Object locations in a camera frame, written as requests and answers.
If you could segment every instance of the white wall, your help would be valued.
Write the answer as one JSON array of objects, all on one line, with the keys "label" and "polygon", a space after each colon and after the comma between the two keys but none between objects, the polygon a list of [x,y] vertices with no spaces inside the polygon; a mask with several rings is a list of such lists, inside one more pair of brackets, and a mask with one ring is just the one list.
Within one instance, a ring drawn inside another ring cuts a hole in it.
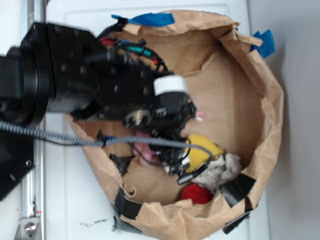
[{"label": "white wall", "polygon": [[[0,0],[0,55],[21,41],[21,1]],[[0,201],[0,240],[13,240],[21,217],[21,184]]]},{"label": "white wall", "polygon": [[248,0],[251,31],[271,29],[267,58],[285,92],[283,140],[267,186],[272,240],[320,236],[320,1]]}]

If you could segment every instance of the black tape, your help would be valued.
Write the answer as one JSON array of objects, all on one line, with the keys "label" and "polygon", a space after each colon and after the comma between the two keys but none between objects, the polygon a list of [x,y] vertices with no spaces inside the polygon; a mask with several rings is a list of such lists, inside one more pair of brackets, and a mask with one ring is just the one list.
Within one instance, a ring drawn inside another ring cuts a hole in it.
[{"label": "black tape", "polygon": [[113,225],[113,231],[120,230],[120,231],[126,231],[134,234],[141,234],[142,232],[132,226],[130,223],[127,223],[120,218],[120,213],[117,211],[117,209],[114,207],[114,225]]},{"label": "black tape", "polygon": [[135,220],[142,204],[126,199],[124,190],[120,188],[115,199],[114,207],[120,215],[123,215],[128,219]]},{"label": "black tape", "polygon": [[233,229],[235,229],[240,223],[242,223],[243,220],[248,219],[249,218],[249,212],[246,212],[245,214],[243,214],[241,217],[227,223],[225,225],[225,227],[222,229],[222,231],[225,234],[229,234]]},{"label": "black tape", "polygon": [[123,176],[128,169],[128,166],[131,162],[131,160],[134,158],[135,156],[122,156],[122,157],[117,157],[114,154],[110,154],[109,158],[114,162],[114,164],[116,165],[116,167],[118,168],[121,176]]},{"label": "black tape", "polygon": [[245,199],[255,182],[255,179],[240,174],[236,179],[220,185],[219,189],[229,206],[232,208],[241,200]]}]

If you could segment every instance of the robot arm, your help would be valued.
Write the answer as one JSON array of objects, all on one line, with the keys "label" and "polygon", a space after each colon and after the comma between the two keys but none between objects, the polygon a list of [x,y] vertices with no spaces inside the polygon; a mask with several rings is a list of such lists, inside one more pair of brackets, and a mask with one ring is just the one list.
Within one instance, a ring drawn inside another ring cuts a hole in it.
[{"label": "robot arm", "polygon": [[[0,57],[1,120],[35,126],[46,112],[70,113],[79,121],[122,121],[127,128],[154,138],[184,142],[181,131],[196,116],[185,80],[169,72],[144,41],[108,47],[104,41],[115,40],[34,23],[21,45]],[[145,54],[155,67],[132,52]],[[171,175],[180,175],[179,183],[207,166],[185,176],[183,149],[150,147],[161,152],[159,157],[170,165]]]}]

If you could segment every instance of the white cloth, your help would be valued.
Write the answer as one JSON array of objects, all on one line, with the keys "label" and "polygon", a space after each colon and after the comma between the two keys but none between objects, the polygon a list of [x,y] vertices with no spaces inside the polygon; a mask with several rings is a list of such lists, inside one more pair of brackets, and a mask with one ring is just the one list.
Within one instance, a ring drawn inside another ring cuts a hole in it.
[{"label": "white cloth", "polygon": [[218,160],[210,162],[208,168],[191,181],[215,194],[221,184],[235,179],[242,171],[240,157],[227,153]]}]

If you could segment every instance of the blue tape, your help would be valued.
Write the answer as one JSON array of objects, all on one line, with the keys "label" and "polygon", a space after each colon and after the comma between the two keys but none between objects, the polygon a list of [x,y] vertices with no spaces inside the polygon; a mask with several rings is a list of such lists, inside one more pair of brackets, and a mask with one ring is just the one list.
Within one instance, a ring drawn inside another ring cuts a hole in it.
[{"label": "blue tape", "polygon": [[261,39],[263,44],[261,46],[252,45],[251,51],[257,50],[264,59],[276,51],[274,36],[270,30],[267,30],[262,35],[257,31],[253,36]]},{"label": "blue tape", "polygon": [[[119,15],[112,14],[113,19],[121,18]],[[128,19],[130,24],[138,24],[149,27],[163,27],[175,23],[172,13],[146,13]]]}]

